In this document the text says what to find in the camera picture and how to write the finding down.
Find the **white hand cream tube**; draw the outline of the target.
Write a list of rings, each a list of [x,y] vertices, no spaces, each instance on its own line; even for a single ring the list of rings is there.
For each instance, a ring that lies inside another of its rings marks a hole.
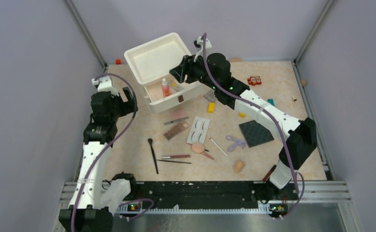
[[[182,86],[180,86],[177,82],[172,81],[172,80],[168,82],[168,85],[169,85],[170,88],[171,88],[172,90],[174,90],[175,92],[180,92],[180,91],[183,91],[183,90],[184,90],[184,88],[183,88]]]

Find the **pink spray bottle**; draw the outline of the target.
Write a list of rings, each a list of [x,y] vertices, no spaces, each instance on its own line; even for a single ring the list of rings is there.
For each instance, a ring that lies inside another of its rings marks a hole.
[[[162,88],[162,94],[163,94],[164,98],[166,98],[166,97],[168,97],[168,96],[171,95],[170,85],[169,85],[168,81],[165,78],[162,79],[161,88]]]

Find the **white plastic drawer organizer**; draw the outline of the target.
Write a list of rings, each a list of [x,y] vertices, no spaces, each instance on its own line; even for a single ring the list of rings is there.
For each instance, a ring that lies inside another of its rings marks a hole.
[[[179,65],[184,55],[191,52],[175,33],[169,33],[124,52],[134,78],[142,89],[144,99],[153,114],[169,110],[184,102],[204,95],[209,88],[200,82],[178,83],[169,73]],[[162,80],[176,83],[180,91],[171,89],[170,96],[164,97]]]

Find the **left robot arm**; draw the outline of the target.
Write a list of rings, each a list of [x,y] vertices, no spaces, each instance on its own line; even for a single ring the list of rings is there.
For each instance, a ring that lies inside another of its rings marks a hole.
[[[118,132],[117,121],[138,111],[136,94],[123,88],[127,101],[120,94],[101,91],[92,95],[92,113],[83,132],[83,158],[74,194],[66,209],[59,212],[58,220],[68,232],[110,232],[113,227],[112,206],[101,199],[102,180],[108,155],[114,142],[130,127]]]

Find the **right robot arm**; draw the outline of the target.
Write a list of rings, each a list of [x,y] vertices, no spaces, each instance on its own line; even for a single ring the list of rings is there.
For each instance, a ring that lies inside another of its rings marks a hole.
[[[169,74],[179,83],[200,82],[208,86],[221,104],[245,113],[283,143],[276,169],[266,186],[270,198],[280,199],[286,193],[286,185],[297,181],[297,170],[317,148],[315,121],[293,117],[263,100],[247,83],[233,77],[231,64],[221,53],[206,58],[183,55],[173,62]]]

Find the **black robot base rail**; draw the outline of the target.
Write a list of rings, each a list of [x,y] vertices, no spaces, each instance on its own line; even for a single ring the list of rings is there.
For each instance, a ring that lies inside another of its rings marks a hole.
[[[271,183],[254,181],[146,181],[131,183],[126,201],[147,198],[155,209],[251,209],[262,203],[296,200],[294,186],[278,189]]]

